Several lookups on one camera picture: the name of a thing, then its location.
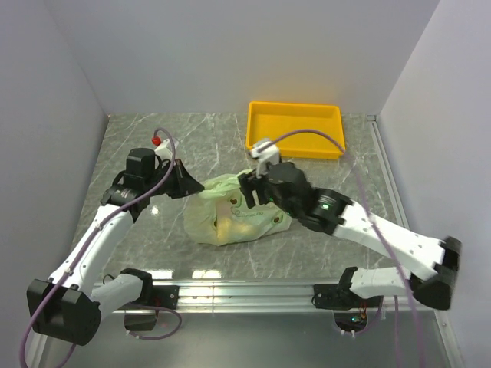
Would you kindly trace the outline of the light green plastic bag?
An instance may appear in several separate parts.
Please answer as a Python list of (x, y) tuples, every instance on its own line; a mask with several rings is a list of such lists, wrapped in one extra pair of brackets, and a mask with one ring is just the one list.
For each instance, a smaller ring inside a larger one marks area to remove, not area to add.
[(189, 198), (183, 226), (194, 242), (224, 246), (289, 230), (292, 218), (273, 203), (248, 208), (238, 177), (224, 174), (208, 179), (204, 190)]

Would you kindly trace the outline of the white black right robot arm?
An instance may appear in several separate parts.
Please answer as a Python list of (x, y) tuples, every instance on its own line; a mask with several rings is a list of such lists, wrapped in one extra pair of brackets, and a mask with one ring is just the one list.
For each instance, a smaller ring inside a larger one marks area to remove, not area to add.
[(355, 242), (394, 261), (391, 268), (348, 267), (337, 284), (316, 284), (316, 308), (349, 311), (409, 294), (434, 310), (450, 309), (462, 248), (456, 238), (427, 237), (380, 218), (346, 195), (312, 186), (293, 163), (272, 165), (262, 176), (241, 174), (239, 185), (249, 208), (273, 203), (313, 232)]

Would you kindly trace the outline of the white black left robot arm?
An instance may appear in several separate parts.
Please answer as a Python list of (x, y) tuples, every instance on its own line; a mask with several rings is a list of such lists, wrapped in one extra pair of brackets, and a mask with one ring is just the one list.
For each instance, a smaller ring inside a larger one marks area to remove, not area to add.
[(109, 314), (127, 304), (150, 306), (155, 292), (150, 273), (126, 268), (101, 287), (97, 277), (152, 197), (181, 199), (203, 189), (168, 149), (132, 149), (72, 253), (47, 280), (29, 285), (32, 330), (84, 346)]

